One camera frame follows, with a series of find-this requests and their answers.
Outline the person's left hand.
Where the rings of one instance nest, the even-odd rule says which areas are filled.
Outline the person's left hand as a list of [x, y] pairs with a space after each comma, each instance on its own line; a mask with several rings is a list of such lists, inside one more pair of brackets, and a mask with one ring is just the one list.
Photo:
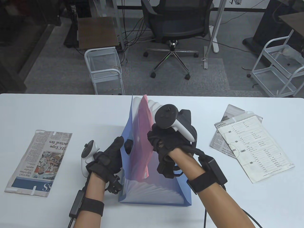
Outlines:
[[119, 136], [105, 151], [98, 151], [94, 140], [85, 144], [81, 154], [82, 174], [89, 179], [94, 173], [105, 183], [116, 184], [119, 177], [116, 175], [122, 169], [121, 149], [125, 149], [126, 140]]

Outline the person's right hand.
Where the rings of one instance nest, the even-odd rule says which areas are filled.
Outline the person's right hand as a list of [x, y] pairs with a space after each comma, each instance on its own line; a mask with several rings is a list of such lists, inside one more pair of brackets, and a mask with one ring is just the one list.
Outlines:
[[157, 152], [159, 165], [157, 171], [164, 176], [173, 175], [173, 171], [180, 170], [175, 168], [177, 165], [176, 156], [184, 153], [193, 156], [192, 144], [180, 132], [172, 128], [160, 128], [153, 124], [151, 130], [147, 133], [147, 138]]

